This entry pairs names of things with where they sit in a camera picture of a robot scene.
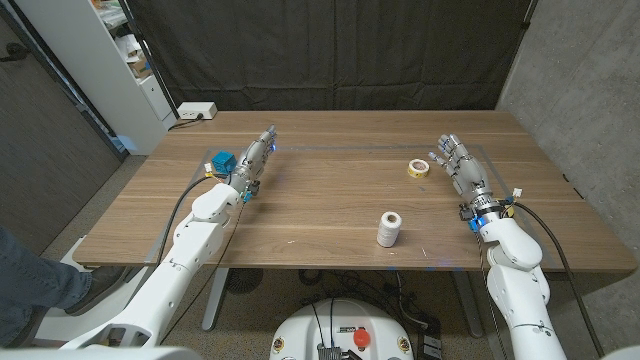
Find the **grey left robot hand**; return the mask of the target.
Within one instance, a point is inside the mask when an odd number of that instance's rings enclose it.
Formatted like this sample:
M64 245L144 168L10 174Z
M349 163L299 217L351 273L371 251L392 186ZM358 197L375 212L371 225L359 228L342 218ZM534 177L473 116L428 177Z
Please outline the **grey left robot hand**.
M259 181L269 156L276 149L276 137L276 126L271 124L243 151L230 173L227 184L242 197L251 192L251 187Z

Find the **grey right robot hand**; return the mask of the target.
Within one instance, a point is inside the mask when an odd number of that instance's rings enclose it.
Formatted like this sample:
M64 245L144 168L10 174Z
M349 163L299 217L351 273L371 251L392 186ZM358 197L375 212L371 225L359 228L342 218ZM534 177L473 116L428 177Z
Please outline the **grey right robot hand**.
M438 149L442 155L430 152L430 158L444 169L454 189L473 211L486 213L499 206L485 168L455 134L442 135Z

